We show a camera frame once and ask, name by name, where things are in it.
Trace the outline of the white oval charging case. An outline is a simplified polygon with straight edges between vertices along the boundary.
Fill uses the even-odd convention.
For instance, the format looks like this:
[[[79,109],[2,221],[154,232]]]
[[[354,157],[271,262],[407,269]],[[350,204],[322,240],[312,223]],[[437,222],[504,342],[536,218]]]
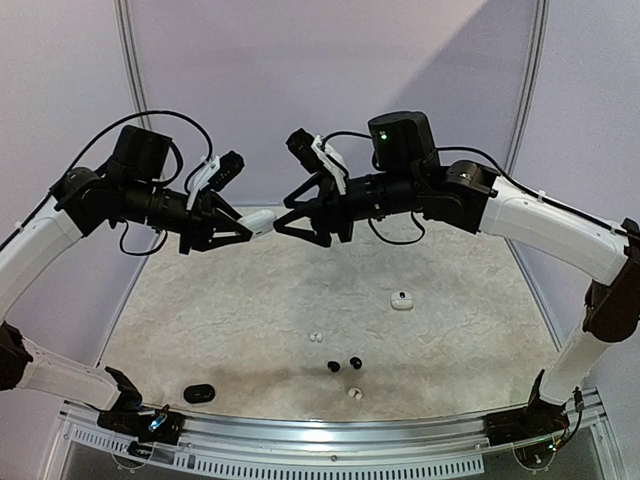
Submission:
[[[261,209],[243,215],[238,223],[251,232],[251,239],[255,239],[272,233],[276,220],[277,215],[273,210]]]

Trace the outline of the white square charging case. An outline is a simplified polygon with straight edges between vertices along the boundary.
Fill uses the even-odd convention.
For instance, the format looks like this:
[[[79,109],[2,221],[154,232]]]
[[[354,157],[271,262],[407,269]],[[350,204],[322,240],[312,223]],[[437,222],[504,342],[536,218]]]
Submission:
[[[413,297],[406,291],[397,291],[391,294],[390,306],[396,311],[409,311],[413,309]]]

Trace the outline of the black oval charging case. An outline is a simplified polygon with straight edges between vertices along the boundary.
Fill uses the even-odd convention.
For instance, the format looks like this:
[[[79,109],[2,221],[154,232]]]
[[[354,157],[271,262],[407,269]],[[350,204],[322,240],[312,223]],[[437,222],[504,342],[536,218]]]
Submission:
[[[192,384],[183,390],[183,399],[189,404],[211,402],[216,397],[216,390],[211,384]]]

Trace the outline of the white earbud front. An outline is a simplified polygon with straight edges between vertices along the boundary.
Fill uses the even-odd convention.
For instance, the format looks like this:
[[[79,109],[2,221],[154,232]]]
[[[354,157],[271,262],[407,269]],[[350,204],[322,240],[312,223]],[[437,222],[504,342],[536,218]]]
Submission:
[[[348,396],[360,400],[363,398],[363,392],[359,388],[352,387],[348,390]]]

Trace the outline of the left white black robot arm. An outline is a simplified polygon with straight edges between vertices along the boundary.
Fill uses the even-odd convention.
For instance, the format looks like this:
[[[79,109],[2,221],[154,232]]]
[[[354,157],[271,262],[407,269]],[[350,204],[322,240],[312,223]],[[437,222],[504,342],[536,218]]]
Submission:
[[[1,312],[7,314],[54,260],[103,223],[176,233],[184,255],[249,241],[252,233],[240,214],[219,195],[243,169],[243,158],[234,151],[209,157],[183,194],[161,178],[169,154],[181,168],[182,156],[170,137],[127,125],[102,166],[66,173],[1,250]],[[51,353],[7,322],[1,324],[1,388],[85,403],[109,412],[128,434],[141,433],[149,423],[141,394],[122,372]]]

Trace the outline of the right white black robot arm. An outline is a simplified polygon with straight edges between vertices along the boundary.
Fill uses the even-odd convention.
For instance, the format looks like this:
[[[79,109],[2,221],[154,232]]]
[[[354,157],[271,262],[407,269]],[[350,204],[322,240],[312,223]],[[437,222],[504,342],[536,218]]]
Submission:
[[[349,175],[328,136],[297,130],[288,150],[309,178],[286,197],[275,230],[320,247],[347,243],[356,222],[417,213],[471,234],[516,241],[587,274],[584,317],[559,358],[537,377],[517,427],[537,436],[552,424],[571,388],[604,352],[628,339],[639,323],[639,227],[605,221],[534,191],[471,147],[445,165],[427,116],[383,114],[368,123],[374,172]]]

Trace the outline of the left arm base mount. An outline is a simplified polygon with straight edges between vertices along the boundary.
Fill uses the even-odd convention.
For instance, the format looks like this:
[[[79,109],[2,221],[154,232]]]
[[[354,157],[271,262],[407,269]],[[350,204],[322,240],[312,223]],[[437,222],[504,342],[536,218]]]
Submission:
[[[97,425],[123,435],[135,437],[139,443],[177,445],[186,416],[168,405],[146,408],[138,400],[118,400],[108,411],[101,411]]]

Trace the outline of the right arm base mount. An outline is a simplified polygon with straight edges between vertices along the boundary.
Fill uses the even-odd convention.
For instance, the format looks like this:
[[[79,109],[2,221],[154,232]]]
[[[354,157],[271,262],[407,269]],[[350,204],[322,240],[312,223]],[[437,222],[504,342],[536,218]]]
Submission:
[[[483,425],[489,444],[498,446],[564,430],[569,419],[563,406],[543,402],[487,414]]]

